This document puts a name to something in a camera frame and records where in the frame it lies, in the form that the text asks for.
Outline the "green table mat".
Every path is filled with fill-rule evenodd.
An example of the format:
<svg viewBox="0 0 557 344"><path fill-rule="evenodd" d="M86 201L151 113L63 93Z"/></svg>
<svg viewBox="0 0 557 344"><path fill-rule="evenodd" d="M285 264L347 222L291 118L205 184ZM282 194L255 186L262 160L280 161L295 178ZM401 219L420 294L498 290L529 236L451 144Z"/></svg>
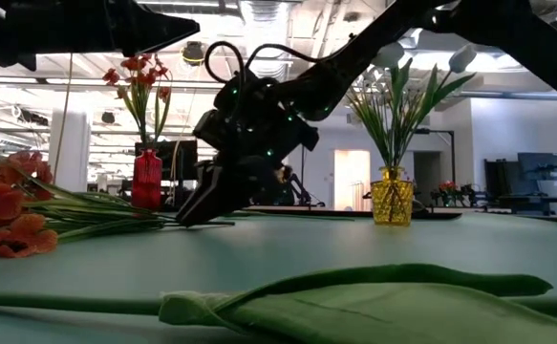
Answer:
<svg viewBox="0 0 557 344"><path fill-rule="evenodd" d="M0 292L156 299L165 291L251 290L322 269L427 263L526 273L557 297L557 223L465 213L407 227L370 219L249 216L61 244L0 259ZM173 327L153 316L0 308L0 344L263 344L226 329Z"/></svg>

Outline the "red glass vase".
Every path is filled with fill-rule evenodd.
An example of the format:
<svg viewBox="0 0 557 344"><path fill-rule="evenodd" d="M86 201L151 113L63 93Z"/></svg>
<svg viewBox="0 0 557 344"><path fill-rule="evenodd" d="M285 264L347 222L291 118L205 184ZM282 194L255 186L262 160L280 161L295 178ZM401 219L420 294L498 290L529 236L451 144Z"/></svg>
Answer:
<svg viewBox="0 0 557 344"><path fill-rule="evenodd" d="M156 153L156 149L144 148L135 158L132 182L133 206L148 210L158 210L161 207L162 160Z"/></svg>

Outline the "yellow glass vase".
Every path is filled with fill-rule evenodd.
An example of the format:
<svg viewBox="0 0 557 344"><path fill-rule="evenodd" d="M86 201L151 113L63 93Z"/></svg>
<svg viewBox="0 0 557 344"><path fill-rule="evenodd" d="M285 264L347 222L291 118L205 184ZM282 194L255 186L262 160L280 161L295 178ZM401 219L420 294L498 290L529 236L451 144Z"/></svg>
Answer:
<svg viewBox="0 0 557 344"><path fill-rule="evenodd" d="M403 179L402 167L381 167L381 180L371 183L372 212L376 225L409 226L412 219L414 185Z"/></svg>

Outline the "red artificial tulip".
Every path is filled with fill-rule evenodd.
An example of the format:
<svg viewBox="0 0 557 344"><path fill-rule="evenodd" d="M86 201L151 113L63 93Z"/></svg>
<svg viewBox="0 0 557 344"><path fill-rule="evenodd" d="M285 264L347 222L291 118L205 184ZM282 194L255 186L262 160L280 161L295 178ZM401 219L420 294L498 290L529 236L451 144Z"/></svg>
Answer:
<svg viewBox="0 0 557 344"><path fill-rule="evenodd" d="M0 293L0 306L154 315L295 344L557 344L557 299L528 274L429 264L317 271L236 293L127 300Z"/></svg>

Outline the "long ceiling light bar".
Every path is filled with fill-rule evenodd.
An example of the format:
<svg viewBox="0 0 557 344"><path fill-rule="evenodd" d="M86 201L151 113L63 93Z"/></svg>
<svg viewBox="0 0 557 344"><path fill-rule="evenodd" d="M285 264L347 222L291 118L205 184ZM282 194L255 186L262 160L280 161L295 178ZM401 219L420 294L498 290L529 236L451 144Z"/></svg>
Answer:
<svg viewBox="0 0 557 344"><path fill-rule="evenodd" d="M70 85L73 89L92 90L108 88L109 85L102 79L92 78L44 78L44 77L25 77L25 76L4 76L0 75L0 85L16 86L34 89L65 89ZM223 84L210 81L158 81L155 86L171 87L172 89L180 89L186 91L215 92L223 88Z"/></svg>

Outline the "silver ventilation duct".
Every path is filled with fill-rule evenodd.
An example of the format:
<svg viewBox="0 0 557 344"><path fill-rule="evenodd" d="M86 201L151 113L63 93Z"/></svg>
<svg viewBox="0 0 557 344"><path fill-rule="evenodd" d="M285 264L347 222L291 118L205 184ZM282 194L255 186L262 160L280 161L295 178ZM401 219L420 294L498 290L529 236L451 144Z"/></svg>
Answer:
<svg viewBox="0 0 557 344"><path fill-rule="evenodd" d="M271 43L286 46L289 28L289 5L275 1L241 2L241 11L246 21L246 58L259 46ZM257 76L269 76L283 81L286 78L287 63L280 59L287 54L283 51L265 48L255 55L249 69Z"/></svg>

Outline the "black monitor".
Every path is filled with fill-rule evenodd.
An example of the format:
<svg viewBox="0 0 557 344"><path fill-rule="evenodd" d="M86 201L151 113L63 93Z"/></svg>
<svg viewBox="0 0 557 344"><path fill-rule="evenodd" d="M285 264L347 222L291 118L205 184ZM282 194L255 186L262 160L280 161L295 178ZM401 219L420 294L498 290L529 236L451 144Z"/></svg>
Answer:
<svg viewBox="0 0 557 344"><path fill-rule="evenodd" d="M198 144L195 140L135 144L134 180L193 181L197 178Z"/></svg>

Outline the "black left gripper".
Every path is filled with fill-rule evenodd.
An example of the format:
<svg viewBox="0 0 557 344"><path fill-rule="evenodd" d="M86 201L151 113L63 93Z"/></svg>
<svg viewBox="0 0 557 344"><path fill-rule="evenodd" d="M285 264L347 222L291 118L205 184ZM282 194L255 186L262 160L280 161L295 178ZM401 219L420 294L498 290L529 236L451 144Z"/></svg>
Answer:
<svg viewBox="0 0 557 344"><path fill-rule="evenodd" d="M0 67L34 70L39 54L156 53L199 31L125 0L0 0Z"/></svg>

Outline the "black ceiling-hung device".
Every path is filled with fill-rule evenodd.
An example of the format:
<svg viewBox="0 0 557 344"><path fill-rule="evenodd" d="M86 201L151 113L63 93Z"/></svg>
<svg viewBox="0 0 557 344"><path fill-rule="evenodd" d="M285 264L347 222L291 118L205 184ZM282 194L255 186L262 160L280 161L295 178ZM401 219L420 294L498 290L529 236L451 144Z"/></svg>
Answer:
<svg viewBox="0 0 557 344"><path fill-rule="evenodd" d="M204 47L200 41L188 41L182 48L182 60L193 67L204 63Z"/></svg>

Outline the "white artificial flower bunch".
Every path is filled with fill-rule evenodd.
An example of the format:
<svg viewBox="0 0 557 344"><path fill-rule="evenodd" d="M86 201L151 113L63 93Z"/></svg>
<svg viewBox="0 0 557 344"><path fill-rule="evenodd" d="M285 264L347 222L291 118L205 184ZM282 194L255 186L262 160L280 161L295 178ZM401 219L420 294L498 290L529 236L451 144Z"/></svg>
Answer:
<svg viewBox="0 0 557 344"><path fill-rule="evenodd" d="M438 73L428 72L412 84L395 87L387 74L381 79L361 77L346 98L353 117L367 131L387 167L398 167L410 141L425 121L423 113L428 84L438 83Z"/></svg>

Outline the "white square pillar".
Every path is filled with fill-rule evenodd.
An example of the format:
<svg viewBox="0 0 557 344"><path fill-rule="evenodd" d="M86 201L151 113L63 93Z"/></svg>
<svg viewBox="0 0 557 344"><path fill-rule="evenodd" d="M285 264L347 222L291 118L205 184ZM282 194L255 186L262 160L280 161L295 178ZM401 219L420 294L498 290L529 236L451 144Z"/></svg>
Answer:
<svg viewBox="0 0 557 344"><path fill-rule="evenodd" d="M91 114L81 106L66 113L54 108L49 139L49 165L54 183L74 192L87 190Z"/></svg>

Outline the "orange artificial flower bunch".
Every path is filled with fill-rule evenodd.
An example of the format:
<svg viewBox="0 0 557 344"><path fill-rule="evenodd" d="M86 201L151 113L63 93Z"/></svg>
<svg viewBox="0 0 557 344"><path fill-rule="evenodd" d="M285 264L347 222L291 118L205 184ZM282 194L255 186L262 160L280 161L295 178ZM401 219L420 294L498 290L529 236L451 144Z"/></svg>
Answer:
<svg viewBox="0 0 557 344"><path fill-rule="evenodd" d="M172 227L184 225L116 196L54 185L39 152L0 158L0 257L23 258L63 243Z"/></svg>
<svg viewBox="0 0 557 344"><path fill-rule="evenodd" d="M113 67L102 80L116 89L117 99L133 117L142 147L155 148L167 122L173 75L157 53L127 57L119 66L125 76Z"/></svg>

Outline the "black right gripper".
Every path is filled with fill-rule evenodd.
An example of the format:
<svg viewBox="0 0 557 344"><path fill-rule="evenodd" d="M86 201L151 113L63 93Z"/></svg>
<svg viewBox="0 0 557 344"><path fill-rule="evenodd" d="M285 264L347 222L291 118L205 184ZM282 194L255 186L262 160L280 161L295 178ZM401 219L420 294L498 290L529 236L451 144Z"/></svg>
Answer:
<svg viewBox="0 0 557 344"><path fill-rule="evenodd" d="M315 148L318 130L281 99L281 86L272 78L233 78L215 96L194 136L215 148L218 160L231 162L197 164L198 184L177 214L181 225L248 207L252 197L273 189L270 163L279 164L298 146Z"/></svg>

